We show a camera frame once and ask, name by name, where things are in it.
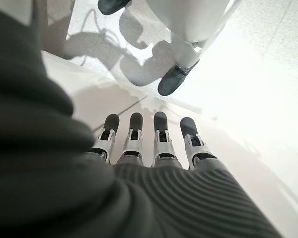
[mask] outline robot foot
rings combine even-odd
[[[111,15],[122,9],[130,0],[99,0],[98,9],[104,15]]]
[[[197,64],[196,62],[191,68],[183,69],[177,65],[172,67],[161,79],[158,85],[158,92],[162,96],[168,96],[173,93],[185,80],[189,72]]]

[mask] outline white floor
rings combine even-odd
[[[76,0],[66,55],[241,136],[298,207],[298,0],[244,0],[183,85],[163,98],[156,88],[173,65],[169,34],[145,0],[110,16],[96,0]]]

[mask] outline white robot body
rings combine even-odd
[[[146,0],[171,31],[178,66],[191,68],[212,44],[240,0]]]

